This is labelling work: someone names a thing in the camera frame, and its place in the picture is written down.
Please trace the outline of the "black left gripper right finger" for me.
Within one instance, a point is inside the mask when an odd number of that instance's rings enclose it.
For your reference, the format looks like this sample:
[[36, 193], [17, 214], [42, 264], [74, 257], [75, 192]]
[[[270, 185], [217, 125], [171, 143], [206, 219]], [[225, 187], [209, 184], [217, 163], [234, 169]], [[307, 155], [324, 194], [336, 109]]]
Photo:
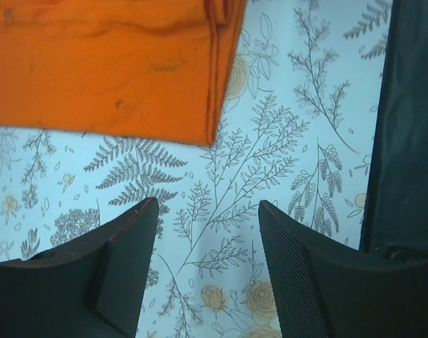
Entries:
[[373, 256], [266, 200], [258, 220], [283, 337], [428, 337], [428, 251]]

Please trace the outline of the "orange t shirt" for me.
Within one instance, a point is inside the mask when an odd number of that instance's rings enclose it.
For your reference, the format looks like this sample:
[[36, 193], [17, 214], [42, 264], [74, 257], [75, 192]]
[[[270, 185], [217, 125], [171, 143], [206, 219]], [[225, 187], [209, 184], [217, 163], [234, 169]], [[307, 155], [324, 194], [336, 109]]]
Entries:
[[245, 1], [0, 1], [0, 125], [210, 146]]

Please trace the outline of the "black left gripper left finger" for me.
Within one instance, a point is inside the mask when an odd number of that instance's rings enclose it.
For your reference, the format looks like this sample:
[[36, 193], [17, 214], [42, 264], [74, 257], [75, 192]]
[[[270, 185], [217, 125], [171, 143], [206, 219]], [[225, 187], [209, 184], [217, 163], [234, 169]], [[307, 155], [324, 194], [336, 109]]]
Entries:
[[30, 259], [0, 263], [0, 337], [134, 337], [158, 202]]

